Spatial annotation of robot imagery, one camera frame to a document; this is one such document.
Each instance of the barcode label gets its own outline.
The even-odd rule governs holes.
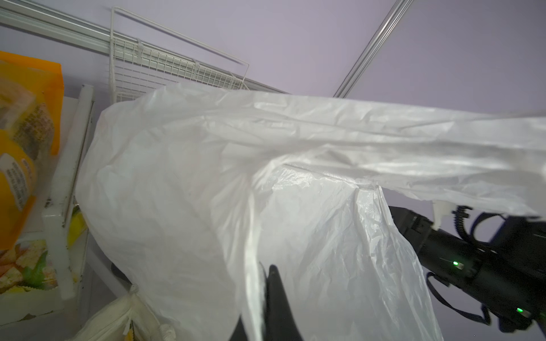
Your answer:
[[[11,155],[4,153],[0,156],[0,171],[8,181],[17,208],[22,211],[29,197],[27,180],[23,169]]]

